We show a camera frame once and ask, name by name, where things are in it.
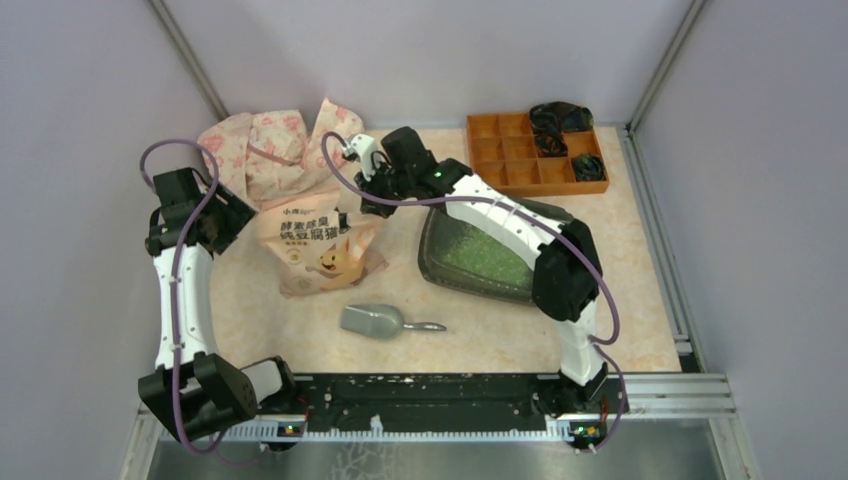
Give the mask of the pink cat litter bag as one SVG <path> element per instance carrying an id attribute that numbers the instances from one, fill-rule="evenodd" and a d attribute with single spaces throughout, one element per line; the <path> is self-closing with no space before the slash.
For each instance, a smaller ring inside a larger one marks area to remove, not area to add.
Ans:
<path id="1" fill-rule="evenodd" d="M 384 219 L 361 213 L 357 197 L 339 187 L 267 202 L 257 221 L 259 243 L 279 261 L 286 297 L 357 286 L 388 266 L 373 247 Z"/>

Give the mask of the silver metal scoop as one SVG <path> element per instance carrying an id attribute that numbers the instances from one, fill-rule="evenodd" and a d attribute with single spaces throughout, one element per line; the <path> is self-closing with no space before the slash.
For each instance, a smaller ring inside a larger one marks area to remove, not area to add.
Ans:
<path id="1" fill-rule="evenodd" d="M 401 310 L 388 304 L 353 304 L 342 311 L 340 327 L 372 339 L 389 340 L 404 331 L 446 332 L 436 322 L 407 322 Z"/>

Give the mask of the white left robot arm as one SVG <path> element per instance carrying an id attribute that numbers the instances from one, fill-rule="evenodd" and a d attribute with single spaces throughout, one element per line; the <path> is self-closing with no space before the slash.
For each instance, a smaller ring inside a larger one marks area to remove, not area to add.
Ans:
<path id="1" fill-rule="evenodd" d="M 153 178 L 160 206 L 151 214 L 145 248 L 160 289 L 161 337 L 153 373 L 138 381 L 143 404 L 187 443 L 270 409 L 288 413 L 300 399 L 282 358 L 238 368 L 220 354 L 212 319 L 213 260 L 255 212 L 223 186 L 210 194 L 197 174 L 187 167 Z"/>

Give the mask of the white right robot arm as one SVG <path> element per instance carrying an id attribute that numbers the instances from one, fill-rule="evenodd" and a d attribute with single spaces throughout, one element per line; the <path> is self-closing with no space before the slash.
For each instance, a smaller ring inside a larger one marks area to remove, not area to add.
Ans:
<path id="1" fill-rule="evenodd" d="M 531 302 L 555 324 L 561 357 L 558 378 L 538 395 L 541 412 L 588 412 L 602 398 L 608 369 L 595 350 L 602 276 L 591 231 L 583 222 L 557 220 L 500 193 L 453 158 L 439 161 L 410 127 L 382 140 L 351 136 L 343 147 L 357 160 L 361 210 L 391 216 L 402 204 L 436 208 L 516 254 L 531 270 Z"/>

